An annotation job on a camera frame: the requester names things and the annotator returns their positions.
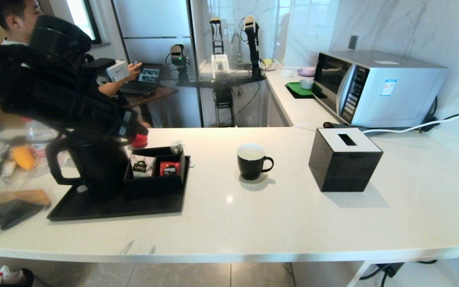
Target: red object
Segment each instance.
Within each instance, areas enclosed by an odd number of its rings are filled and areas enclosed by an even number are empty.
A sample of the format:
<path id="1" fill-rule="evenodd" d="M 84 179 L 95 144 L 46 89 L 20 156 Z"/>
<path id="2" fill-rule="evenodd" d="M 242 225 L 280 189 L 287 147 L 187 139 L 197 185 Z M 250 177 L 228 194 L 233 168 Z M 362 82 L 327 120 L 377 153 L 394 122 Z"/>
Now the red object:
<path id="1" fill-rule="evenodd" d="M 161 162 L 160 176 L 177 175 L 180 171 L 180 162 L 163 161 Z"/>
<path id="2" fill-rule="evenodd" d="M 148 136 L 144 134 L 137 134 L 135 140 L 132 142 L 133 147 L 146 147 L 148 145 Z"/>

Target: black coffee mug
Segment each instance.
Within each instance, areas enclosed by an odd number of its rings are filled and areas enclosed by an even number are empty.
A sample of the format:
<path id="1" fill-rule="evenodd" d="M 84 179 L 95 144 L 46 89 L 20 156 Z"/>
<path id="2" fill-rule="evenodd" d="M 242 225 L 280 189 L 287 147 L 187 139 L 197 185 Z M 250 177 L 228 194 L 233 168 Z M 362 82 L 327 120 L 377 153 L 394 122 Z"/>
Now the black coffee mug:
<path id="1" fill-rule="evenodd" d="M 274 167 L 274 160 L 265 156 L 265 149 L 254 143 L 248 143 L 239 147 L 237 157 L 240 174 L 246 180 L 255 180 L 260 177 L 261 173 L 271 171 Z M 266 160 L 272 162 L 272 166 L 269 169 L 263 169 L 263 163 Z"/>

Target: black tissue box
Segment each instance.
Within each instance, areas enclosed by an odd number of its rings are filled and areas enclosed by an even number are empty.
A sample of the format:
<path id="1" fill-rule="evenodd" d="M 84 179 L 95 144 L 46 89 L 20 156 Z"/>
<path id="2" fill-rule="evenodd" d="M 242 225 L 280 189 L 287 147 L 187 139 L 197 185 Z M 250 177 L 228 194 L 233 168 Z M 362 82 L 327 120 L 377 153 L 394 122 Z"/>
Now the black tissue box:
<path id="1" fill-rule="evenodd" d="M 186 160 L 183 151 L 180 154 L 173 155 L 170 147 L 157 147 L 154 149 L 135 149 L 132 153 L 154 157 L 155 165 L 152 177 L 134 178 L 131 161 L 129 160 L 124 178 L 124 192 L 127 197 L 168 196 L 184 192 Z M 177 175 L 159 176 L 160 163 L 164 161 L 180 162 L 179 173 Z"/>
<path id="2" fill-rule="evenodd" d="M 317 129 L 309 168 L 322 192 L 362 192 L 382 154 L 359 129 Z"/>

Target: faucet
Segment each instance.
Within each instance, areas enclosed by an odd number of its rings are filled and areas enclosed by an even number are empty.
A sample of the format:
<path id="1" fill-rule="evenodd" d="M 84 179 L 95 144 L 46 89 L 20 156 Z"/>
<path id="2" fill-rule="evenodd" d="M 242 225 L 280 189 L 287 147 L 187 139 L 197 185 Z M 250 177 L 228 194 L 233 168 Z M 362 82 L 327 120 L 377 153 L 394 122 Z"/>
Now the faucet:
<path id="1" fill-rule="evenodd" d="M 242 39 L 240 38 L 240 34 L 235 32 L 233 33 L 233 36 L 231 37 L 231 44 L 233 44 L 233 41 L 235 40 L 235 37 L 238 38 L 238 54 L 237 54 L 237 62 L 242 62 Z"/>

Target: purple plate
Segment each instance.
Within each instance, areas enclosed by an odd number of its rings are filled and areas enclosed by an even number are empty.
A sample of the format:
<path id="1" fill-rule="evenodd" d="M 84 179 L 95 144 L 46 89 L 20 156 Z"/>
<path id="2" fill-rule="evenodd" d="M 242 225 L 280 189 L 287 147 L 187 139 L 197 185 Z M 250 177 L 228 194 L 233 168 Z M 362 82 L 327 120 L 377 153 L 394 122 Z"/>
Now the purple plate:
<path id="1" fill-rule="evenodd" d="M 297 70 L 297 73 L 303 77 L 314 77 L 315 76 L 315 73 L 313 72 L 312 74 L 311 73 L 302 73 L 302 69 L 298 69 Z"/>

